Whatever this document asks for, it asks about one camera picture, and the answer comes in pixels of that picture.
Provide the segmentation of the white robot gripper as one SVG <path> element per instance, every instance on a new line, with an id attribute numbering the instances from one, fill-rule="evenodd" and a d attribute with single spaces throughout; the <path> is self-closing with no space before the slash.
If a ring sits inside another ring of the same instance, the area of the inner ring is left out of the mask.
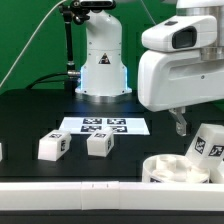
<path id="1" fill-rule="evenodd" d="M 150 111 L 170 109 L 180 136 L 187 135 L 182 106 L 224 98 L 224 59 L 201 56 L 217 33 L 216 18 L 206 15 L 173 16 L 142 34 L 147 51 L 138 68 L 139 101 Z"/>

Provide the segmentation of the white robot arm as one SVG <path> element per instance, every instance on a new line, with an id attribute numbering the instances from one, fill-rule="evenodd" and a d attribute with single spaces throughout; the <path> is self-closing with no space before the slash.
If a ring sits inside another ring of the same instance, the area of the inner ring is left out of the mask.
<path id="1" fill-rule="evenodd" d="M 85 24 L 87 59 L 76 93 L 95 102 L 130 91 L 121 61 L 120 22 L 107 11 L 119 0 L 73 0 L 72 19 Z M 176 15 L 147 29 L 138 66 L 138 99 L 150 111 L 168 110 L 187 134 L 189 105 L 224 98 L 224 0 L 163 0 Z"/>

